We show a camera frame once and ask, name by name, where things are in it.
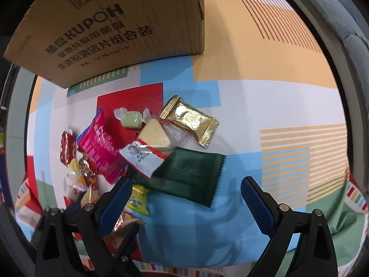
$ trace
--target striped pattern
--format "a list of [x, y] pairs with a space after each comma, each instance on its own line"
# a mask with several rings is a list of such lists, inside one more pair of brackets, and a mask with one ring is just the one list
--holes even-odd
[[119, 69], [97, 75], [80, 83], [77, 83], [68, 88], [67, 97], [70, 97], [76, 93], [80, 93], [81, 91], [84, 91], [86, 89], [98, 86], [100, 84], [107, 83], [109, 81], [125, 78], [128, 75], [128, 69], [135, 70], [136, 67], [137, 66], [132, 66], [130, 68], [121, 67]]
[[348, 179], [345, 124], [260, 130], [262, 188], [294, 209], [342, 188]]
[[138, 261], [133, 261], [134, 264], [139, 268], [140, 271], [157, 271], [163, 273], [169, 273], [175, 276], [185, 276], [185, 277], [223, 277], [222, 275], [212, 274], [204, 271], [198, 271], [190, 268], [175, 268], [175, 267], [165, 267], [162, 265], [154, 265], [149, 263], [143, 263]]
[[321, 53], [307, 26], [286, 0], [242, 0], [264, 39]]
[[353, 201], [358, 207], [360, 207], [363, 211], [368, 212], [368, 205], [365, 201], [365, 198], [361, 194], [361, 192], [354, 187], [351, 183], [347, 186], [346, 196]]

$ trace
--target red cloth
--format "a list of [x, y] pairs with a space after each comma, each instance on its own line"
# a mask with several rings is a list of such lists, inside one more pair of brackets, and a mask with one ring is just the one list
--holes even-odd
[[163, 83], [134, 87], [100, 96], [97, 98], [96, 109], [98, 110], [100, 106], [105, 113], [104, 129], [118, 141], [119, 148], [124, 148], [134, 141], [140, 131], [122, 127], [120, 121], [114, 117], [114, 109], [124, 107], [127, 110], [142, 113], [145, 108], [148, 108], [151, 114], [159, 114], [163, 109]]
[[356, 180], [355, 180], [355, 177], [354, 177], [354, 175], [353, 175], [351, 172], [350, 172], [349, 180], [350, 180], [350, 182], [351, 182], [352, 184], [354, 184], [357, 188], [359, 188], [359, 186], [358, 186], [358, 184], [357, 184], [357, 182], [356, 182]]
[[28, 178], [28, 186], [30, 188], [30, 192], [32, 192], [33, 196], [38, 200], [38, 190], [36, 184], [36, 174], [35, 174], [35, 165], [33, 162], [33, 156], [27, 155], [27, 172], [26, 177]]

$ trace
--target yellow snack packet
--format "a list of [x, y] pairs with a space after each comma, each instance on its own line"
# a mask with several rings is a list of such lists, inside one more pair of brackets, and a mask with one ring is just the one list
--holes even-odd
[[143, 187], [142, 185], [134, 185], [132, 187], [132, 195], [127, 202], [127, 207], [139, 214], [144, 216], [149, 216], [149, 211], [147, 210], [147, 194], [149, 189]]

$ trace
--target green patch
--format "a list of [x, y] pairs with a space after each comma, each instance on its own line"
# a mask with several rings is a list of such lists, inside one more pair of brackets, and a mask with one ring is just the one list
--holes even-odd
[[113, 70], [101, 75], [97, 75], [95, 77], [92, 77], [90, 79], [87, 79], [85, 81], [82, 81], [80, 83], [77, 83], [75, 85], [72, 85], [68, 88], [67, 91], [67, 97], [70, 97], [76, 93], [80, 93], [81, 91], [87, 90], [89, 88], [93, 88], [95, 86], [113, 81], [122, 79], [124, 77], [127, 77], [128, 74], [128, 67], [122, 67], [117, 70]]
[[36, 185], [42, 209], [45, 209], [47, 206], [50, 208], [58, 207], [54, 187], [40, 180], [36, 180]]
[[[365, 215], [354, 212], [346, 203], [346, 186], [330, 195], [306, 205], [305, 212], [319, 208], [324, 212], [332, 234], [338, 266], [352, 261], [361, 249], [360, 242], [365, 225]], [[283, 277], [291, 263], [295, 250], [286, 253], [276, 274]]]

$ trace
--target blue patch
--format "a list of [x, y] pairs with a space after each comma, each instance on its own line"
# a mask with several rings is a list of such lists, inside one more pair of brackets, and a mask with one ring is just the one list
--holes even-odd
[[195, 82], [191, 56], [165, 58], [141, 66], [141, 85], [163, 83], [164, 103], [179, 95], [195, 108], [220, 106], [217, 81]]
[[[260, 152], [228, 155], [211, 208], [151, 192], [150, 216], [139, 238], [143, 260], [174, 267], [216, 267], [256, 261], [269, 238], [261, 234], [240, 192], [252, 176], [261, 184]], [[293, 237], [290, 249], [298, 242]]]
[[37, 103], [34, 137], [34, 164], [36, 179], [49, 185], [52, 185], [49, 162], [49, 141], [54, 91], [54, 84], [47, 80], [42, 82]]

